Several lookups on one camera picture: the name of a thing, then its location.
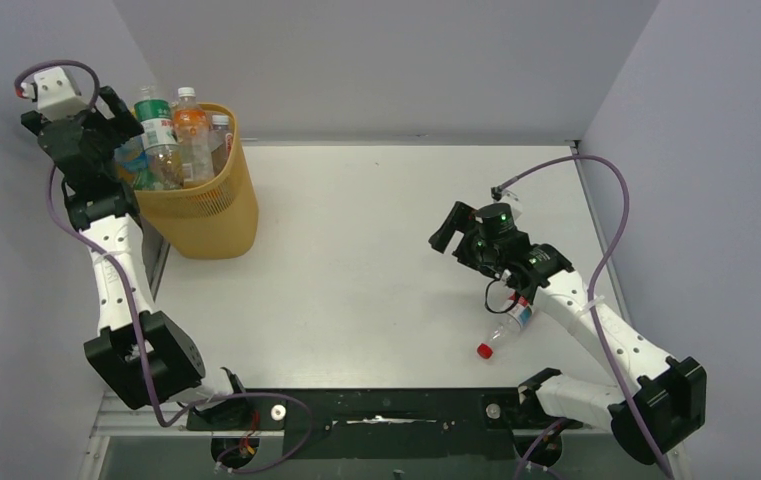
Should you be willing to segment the green cap water bottle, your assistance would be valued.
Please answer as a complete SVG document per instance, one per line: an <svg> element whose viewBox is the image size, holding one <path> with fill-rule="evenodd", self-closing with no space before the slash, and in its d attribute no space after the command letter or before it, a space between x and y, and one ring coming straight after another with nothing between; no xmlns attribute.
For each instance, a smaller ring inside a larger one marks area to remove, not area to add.
<svg viewBox="0 0 761 480"><path fill-rule="evenodd" d="M136 176L136 190L178 190L184 171L170 103L154 86L140 88L134 112L143 128L141 143L147 168Z"/></svg>

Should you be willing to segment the orange drink bottle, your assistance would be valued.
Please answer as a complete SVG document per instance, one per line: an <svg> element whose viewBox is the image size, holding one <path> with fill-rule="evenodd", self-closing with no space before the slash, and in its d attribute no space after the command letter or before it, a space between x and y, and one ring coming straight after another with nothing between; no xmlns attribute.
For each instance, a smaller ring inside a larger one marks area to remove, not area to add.
<svg viewBox="0 0 761 480"><path fill-rule="evenodd" d="M209 149L209 120L197 102L195 89L180 87L173 123L182 158L183 185L193 188L215 177Z"/></svg>

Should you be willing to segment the red label bottle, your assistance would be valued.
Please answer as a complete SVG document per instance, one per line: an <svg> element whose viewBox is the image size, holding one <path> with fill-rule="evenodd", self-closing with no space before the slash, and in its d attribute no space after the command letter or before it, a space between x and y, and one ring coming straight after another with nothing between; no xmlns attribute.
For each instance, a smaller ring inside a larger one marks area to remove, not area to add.
<svg viewBox="0 0 761 480"><path fill-rule="evenodd" d="M497 323L492 331L476 348L477 355L488 360L495 352L507 343L515 340L529 324L534 309L529 302L518 294L507 299L505 305L498 310Z"/></svg>

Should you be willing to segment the blue label clear bottle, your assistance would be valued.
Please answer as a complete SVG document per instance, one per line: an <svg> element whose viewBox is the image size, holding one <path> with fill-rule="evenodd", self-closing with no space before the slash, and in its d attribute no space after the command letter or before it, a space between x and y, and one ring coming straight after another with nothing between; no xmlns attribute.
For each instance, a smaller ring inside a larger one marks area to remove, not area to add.
<svg viewBox="0 0 761 480"><path fill-rule="evenodd" d="M114 159L119 177L134 190L152 189L154 180L140 136L133 137L118 147Z"/></svg>

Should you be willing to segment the small blue label bottle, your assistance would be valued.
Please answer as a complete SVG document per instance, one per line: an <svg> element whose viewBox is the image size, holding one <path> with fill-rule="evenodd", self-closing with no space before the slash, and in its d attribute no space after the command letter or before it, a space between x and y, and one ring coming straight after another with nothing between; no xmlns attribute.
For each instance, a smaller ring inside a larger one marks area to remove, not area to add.
<svg viewBox="0 0 761 480"><path fill-rule="evenodd" d="M230 117L223 114L211 115L209 146L214 174L218 176L226 167L233 143L233 129Z"/></svg>

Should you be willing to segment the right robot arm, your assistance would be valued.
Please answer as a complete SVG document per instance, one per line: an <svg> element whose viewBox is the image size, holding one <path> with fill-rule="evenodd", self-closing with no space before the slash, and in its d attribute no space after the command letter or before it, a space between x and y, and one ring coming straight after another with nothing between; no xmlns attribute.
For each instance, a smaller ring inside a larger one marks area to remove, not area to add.
<svg viewBox="0 0 761 480"><path fill-rule="evenodd" d="M535 244L515 225L506 203L475 209L456 202L430 236L461 265L511 288L535 312L555 320L603 368L611 386L581 381L546 368L522 384L518 411L528 425L553 418L584 423L614 435L634 460L652 465L705 423L707 373L694 358L682 360L635 331L599 298L555 247Z"/></svg>

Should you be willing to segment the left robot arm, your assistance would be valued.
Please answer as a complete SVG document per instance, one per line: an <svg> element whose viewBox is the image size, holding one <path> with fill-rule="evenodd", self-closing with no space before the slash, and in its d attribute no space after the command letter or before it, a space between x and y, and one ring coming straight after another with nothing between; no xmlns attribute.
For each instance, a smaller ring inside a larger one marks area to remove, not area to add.
<svg viewBox="0 0 761 480"><path fill-rule="evenodd" d="M54 97L48 86L21 83L35 102L21 123L62 175L68 219L62 229L89 250L99 300L97 335L87 361L131 409L179 402L207 409L241 390L228 369L208 376L194 341L158 310L142 260L142 229L133 190L116 169L115 150L142 134L141 124L110 87L98 91L105 117L74 87Z"/></svg>

